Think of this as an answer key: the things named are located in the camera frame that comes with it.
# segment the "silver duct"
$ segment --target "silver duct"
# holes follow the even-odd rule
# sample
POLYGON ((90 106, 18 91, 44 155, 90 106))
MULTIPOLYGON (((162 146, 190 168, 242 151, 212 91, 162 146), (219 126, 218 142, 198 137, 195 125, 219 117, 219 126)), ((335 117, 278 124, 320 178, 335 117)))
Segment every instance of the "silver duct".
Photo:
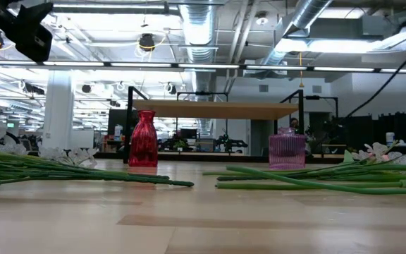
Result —
MULTIPOLYGON (((216 9, 214 6, 203 5, 182 5, 180 6, 183 17, 183 33, 186 44, 193 46, 206 46, 212 44, 214 38, 216 9)), ((214 50, 198 47, 187 48, 189 62, 191 63, 212 63, 214 61, 214 50)), ((195 71, 192 73, 192 86, 195 92, 209 92, 211 81, 214 80, 214 73, 195 71)), ((208 100, 207 97, 196 97, 197 101, 208 100)), ((200 119, 202 130, 210 128, 209 119, 200 119)))
MULTIPOLYGON (((309 28, 331 2, 332 0, 300 0, 295 7, 291 25, 288 26, 288 29, 286 29, 283 34, 309 28)), ((263 59, 261 64, 278 65, 286 53, 287 52, 281 52, 280 49, 277 49, 277 46, 275 46, 267 57, 263 59)))

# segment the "white pillar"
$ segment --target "white pillar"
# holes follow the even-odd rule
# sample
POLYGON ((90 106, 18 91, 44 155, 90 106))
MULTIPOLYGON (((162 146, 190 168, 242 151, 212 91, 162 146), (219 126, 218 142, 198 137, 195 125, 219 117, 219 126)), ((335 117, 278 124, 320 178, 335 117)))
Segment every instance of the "white pillar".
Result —
POLYGON ((43 147, 70 148, 75 86, 71 71, 49 71, 43 147))

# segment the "glass vase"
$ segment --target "glass vase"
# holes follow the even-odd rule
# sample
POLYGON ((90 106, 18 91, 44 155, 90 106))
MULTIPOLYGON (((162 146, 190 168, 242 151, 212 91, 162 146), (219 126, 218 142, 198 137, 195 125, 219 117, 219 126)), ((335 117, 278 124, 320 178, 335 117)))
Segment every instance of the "glass vase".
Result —
POLYGON ((269 137, 270 169, 303 169, 305 167, 305 135, 294 128, 280 128, 269 137))
POLYGON ((153 125, 155 112, 139 111, 139 123, 131 138, 130 167, 157 167, 158 139, 153 125))

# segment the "red vase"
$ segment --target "red vase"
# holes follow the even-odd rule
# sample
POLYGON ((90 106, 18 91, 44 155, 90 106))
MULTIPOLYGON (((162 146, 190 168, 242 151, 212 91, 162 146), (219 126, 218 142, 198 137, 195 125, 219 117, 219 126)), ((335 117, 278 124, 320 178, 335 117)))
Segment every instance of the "red vase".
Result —
POLYGON ((136 125, 131 138, 130 167, 157 167, 158 139, 153 125, 156 112, 139 111, 139 123, 136 125))

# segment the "person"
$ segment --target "person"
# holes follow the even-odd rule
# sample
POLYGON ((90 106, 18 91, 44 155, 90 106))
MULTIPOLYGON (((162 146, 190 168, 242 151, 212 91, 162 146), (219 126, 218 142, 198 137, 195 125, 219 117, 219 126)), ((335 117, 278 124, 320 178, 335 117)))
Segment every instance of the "person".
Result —
POLYGON ((290 119, 290 127, 294 128, 295 130, 297 130, 299 128, 299 120, 296 119, 295 117, 292 117, 290 119))

